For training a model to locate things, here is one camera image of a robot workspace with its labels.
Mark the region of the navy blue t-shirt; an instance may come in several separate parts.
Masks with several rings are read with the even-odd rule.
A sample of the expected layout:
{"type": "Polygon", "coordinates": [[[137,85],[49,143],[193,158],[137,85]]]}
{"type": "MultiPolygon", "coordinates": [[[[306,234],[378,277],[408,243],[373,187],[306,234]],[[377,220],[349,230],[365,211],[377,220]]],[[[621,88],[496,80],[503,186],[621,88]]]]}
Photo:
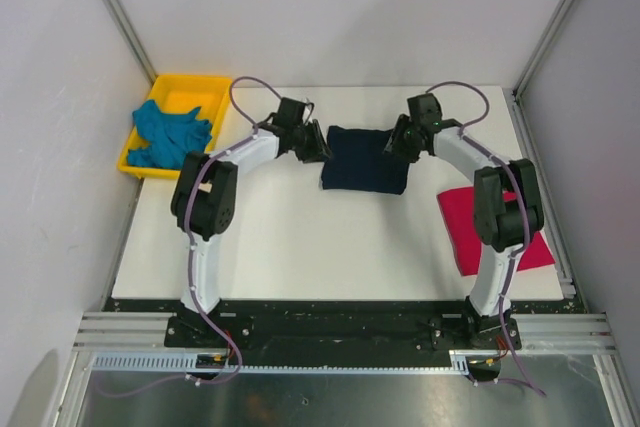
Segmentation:
{"type": "Polygon", "coordinates": [[[321,188],[402,195],[409,163],[385,152],[390,136],[390,130],[330,126],[327,142],[331,158],[322,168],[321,188]]]}

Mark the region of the magenta t-shirt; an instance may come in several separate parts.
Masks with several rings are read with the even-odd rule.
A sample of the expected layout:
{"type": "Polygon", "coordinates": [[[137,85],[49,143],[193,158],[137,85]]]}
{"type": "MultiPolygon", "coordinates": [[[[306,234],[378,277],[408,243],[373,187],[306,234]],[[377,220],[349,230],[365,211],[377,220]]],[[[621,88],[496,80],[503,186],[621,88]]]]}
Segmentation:
{"type": "MultiPolygon", "coordinates": [[[[437,202],[449,234],[457,268],[463,277],[475,276],[480,267],[483,243],[473,223],[474,188],[471,186],[446,190],[437,195],[437,202]]],[[[526,271],[555,263],[543,235],[537,232],[517,267],[526,271]]]]}

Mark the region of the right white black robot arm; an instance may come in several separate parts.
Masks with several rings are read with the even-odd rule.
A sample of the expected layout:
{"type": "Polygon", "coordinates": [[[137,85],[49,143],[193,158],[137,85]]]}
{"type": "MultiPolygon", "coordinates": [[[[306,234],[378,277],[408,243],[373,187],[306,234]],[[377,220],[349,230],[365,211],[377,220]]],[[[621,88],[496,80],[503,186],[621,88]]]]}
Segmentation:
{"type": "Polygon", "coordinates": [[[463,340],[484,348],[497,336],[491,317],[509,309],[512,278],[532,237],[544,226],[544,212],[533,163],[509,160],[445,119],[435,95],[407,100],[384,151],[409,163],[421,153],[450,164],[473,183],[473,226],[483,244],[478,274],[467,302],[475,312],[461,323],[463,340]]]}

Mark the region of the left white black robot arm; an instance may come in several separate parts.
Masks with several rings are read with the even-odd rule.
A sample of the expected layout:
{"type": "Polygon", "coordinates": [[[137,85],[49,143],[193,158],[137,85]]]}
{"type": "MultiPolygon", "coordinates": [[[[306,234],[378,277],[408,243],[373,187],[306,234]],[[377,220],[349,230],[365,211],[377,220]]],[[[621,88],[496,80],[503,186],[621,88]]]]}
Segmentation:
{"type": "Polygon", "coordinates": [[[288,97],[278,110],[259,122],[241,141],[210,153],[190,152],[171,200],[177,227],[189,240],[187,287],[183,305],[198,312],[186,324],[186,334],[197,345],[214,344],[221,323],[209,315],[220,302],[220,245],[231,225],[241,176],[292,152],[302,163],[324,162],[331,152],[317,120],[315,105],[288,97]]]}

